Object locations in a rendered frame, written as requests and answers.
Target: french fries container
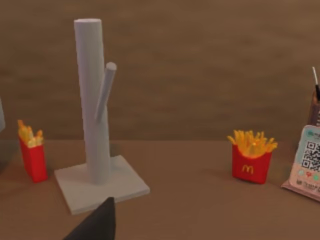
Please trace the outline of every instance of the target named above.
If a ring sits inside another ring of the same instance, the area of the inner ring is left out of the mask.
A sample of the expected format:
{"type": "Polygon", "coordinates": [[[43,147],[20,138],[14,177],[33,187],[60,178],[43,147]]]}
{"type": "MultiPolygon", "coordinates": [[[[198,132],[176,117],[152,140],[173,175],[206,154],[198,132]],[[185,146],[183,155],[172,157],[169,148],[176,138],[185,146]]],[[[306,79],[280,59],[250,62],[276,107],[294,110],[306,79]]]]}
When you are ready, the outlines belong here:
{"type": "Polygon", "coordinates": [[[317,100],[316,92],[313,92],[307,125],[320,127],[320,103],[317,100]]]}
{"type": "Polygon", "coordinates": [[[28,147],[19,137],[24,168],[34,183],[48,179],[44,146],[28,147]]]}
{"type": "Polygon", "coordinates": [[[243,156],[237,145],[232,145],[232,176],[256,184],[266,183],[271,152],[256,158],[243,156]]]}

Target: pen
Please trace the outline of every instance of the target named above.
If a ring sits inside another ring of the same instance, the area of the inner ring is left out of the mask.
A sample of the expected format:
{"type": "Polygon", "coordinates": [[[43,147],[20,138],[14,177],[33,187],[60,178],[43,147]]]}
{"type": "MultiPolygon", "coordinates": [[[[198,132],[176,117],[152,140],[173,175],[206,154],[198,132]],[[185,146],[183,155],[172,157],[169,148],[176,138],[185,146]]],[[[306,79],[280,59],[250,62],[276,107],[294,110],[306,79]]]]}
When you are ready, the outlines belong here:
{"type": "Polygon", "coordinates": [[[319,102],[320,101],[320,89],[319,89],[319,83],[318,83],[318,77],[317,77],[317,72],[316,68],[313,66],[313,75],[314,75],[314,81],[315,81],[315,94],[316,94],[316,99],[319,102]]]}

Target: white square base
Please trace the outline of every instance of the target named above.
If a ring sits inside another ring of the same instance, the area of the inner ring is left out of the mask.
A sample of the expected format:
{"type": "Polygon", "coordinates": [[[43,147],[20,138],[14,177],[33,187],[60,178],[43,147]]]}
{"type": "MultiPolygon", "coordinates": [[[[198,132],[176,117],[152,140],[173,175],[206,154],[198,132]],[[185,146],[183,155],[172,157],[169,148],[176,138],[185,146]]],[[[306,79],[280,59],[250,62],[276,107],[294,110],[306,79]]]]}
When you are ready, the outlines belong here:
{"type": "Polygon", "coordinates": [[[150,193],[150,188],[121,155],[111,158],[111,175],[104,185],[89,179],[87,164],[54,171],[72,215],[96,209],[108,197],[116,202],[150,193]]]}

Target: toy french fries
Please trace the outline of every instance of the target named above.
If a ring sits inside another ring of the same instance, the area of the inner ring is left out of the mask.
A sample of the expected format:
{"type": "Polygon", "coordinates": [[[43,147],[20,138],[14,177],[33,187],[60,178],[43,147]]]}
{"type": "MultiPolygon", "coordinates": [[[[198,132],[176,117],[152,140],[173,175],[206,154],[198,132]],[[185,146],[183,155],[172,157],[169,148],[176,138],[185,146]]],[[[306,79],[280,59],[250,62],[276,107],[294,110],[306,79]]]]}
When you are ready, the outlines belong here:
{"type": "Polygon", "coordinates": [[[267,179],[272,151],[278,147],[274,138],[267,139],[264,132],[254,136],[253,131],[234,131],[232,143],[232,176],[257,184],[267,179]]]}
{"type": "Polygon", "coordinates": [[[24,168],[34,183],[42,182],[48,178],[43,132],[39,130],[34,136],[30,126],[18,120],[18,136],[24,163],[24,168]]]}

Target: french fries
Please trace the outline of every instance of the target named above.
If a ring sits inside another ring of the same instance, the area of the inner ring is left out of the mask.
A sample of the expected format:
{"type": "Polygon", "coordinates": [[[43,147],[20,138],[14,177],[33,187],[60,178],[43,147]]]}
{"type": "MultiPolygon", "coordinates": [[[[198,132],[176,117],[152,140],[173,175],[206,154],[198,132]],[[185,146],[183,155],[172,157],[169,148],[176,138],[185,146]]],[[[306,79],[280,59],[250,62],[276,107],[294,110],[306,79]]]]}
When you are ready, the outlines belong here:
{"type": "Polygon", "coordinates": [[[22,120],[18,120],[18,135],[28,148],[34,148],[44,144],[42,130],[39,130],[34,136],[32,128],[26,126],[22,120]]]}
{"type": "Polygon", "coordinates": [[[237,145],[239,151],[249,158],[258,158],[278,147],[278,143],[274,142],[275,139],[268,140],[263,131],[254,136],[253,131],[234,130],[234,137],[227,136],[227,139],[233,145],[237,145]]]}

